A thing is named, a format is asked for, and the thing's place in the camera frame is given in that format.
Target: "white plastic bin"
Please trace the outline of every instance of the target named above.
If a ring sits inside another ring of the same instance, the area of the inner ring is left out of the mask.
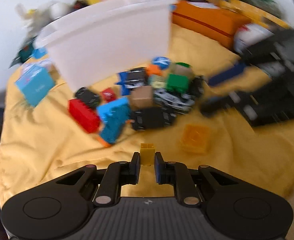
[[[72,91],[167,53],[170,4],[176,0],[107,0],[66,15],[41,31]]]

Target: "yellow lego brick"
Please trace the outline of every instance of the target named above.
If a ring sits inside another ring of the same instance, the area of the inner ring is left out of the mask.
[[[140,164],[153,165],[155,160],[156,149],[153,143],[140,144]]]

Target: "toy pile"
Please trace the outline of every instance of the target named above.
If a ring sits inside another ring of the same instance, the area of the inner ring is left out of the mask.
[[[164,77],[164,70],[169,74]],[[69,101],[69,113],[87,133],[99,132],[104,147],[116,143],[126,123],[136,131],[170,126],[176,114],[187,114],[203,93],[203,77],[195,76],[190,65],[156,57],[148,67],[118,73],[121,98],[112,88],[98,95],[80,88]],[[99,131],[100,123],[104,127]]]

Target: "yellow blanket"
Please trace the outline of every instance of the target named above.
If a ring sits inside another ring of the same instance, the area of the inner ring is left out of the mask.
[[[207,76],[237,59],[218,42],[176,25],[172,26],[168,56],[192,65],[196,74]],[[165,161],[183,162],[193,169],[208,164],[281,196],[289,196],[294,189],[294,121],[253,130],[235,110],[207,119],[194,107],[165,129],[135,132],[127,125],[116,145],[103,148],[95,134],[86,134],[69,116],[67,105],[73,94],[57,72],[52,73],[56,86],[35,109],[27,105],[14,85],[19,74],[20,70],[13,74],[7,88],[0,144],[1,206],[21,191],[86,164],[102,169],[115,161],[129,161],[133,152],[139,151],[140,143],[153,143]],[[91,88],[118,89],[113,85],[116,81],[114,75]],[[267,75],[252,67],[218,88],[206,87],[206,95],[252,90],[268,81]],[[213,130],[207,155],[191,154],[178,146],[182,130],[189,123],[205,124]],[[172,194],[171,186],[155,183],[153,166],[142,166],[138,185],[122,189],[122,195],[128,196]]]

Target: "orange box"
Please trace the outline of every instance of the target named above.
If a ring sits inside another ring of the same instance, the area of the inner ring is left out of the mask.
[[[151,76],[151,75],[162,76],[163,75],[161,72],[161,69],[159,68],[158,65],[150,64],[146,70],[147,70],[148,76]]]
[[[183,150],[206,154],[210,142],[211,129],[207,126],[188,124],[185,126],[180,146]]]
[[[173,11],[173,23],[207,36],[233,50],[234,35],[238,28],[251,23],[251,19],[229,10],[199,8],[180,1]]]

